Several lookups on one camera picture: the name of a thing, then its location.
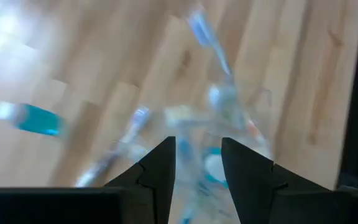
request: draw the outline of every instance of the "wooden floor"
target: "wooden floor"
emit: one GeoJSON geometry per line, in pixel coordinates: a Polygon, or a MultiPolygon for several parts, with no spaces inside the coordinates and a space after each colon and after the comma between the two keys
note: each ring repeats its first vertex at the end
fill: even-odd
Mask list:
{"type": "MultiPolygon", "coordinates": [[[[358,50],[358,1],[203,1],[243,104],[264,101],[276,161],[333,188],[358,50]]],[[[62,115],[65,138],[0,121],[0,186],[72,185],[137,105],[205,108],[222,75],[174,0],[0,0],[0,100],[62,115]]]]}

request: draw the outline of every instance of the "white plastic piece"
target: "white plastic piece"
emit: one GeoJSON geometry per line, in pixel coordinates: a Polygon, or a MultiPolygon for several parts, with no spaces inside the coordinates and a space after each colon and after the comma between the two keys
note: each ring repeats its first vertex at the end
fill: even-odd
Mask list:
{"type": "Polygon", "coordinates": [[[0,101],[0,119],[12,119],[16,112],[16,105],[14,103],[0,101]]]}
{"type": "Polygon", "coordinates": [[[221,155],[209,155],[205,159],[205,170],[219,182],[226,180],[221,155]]]}

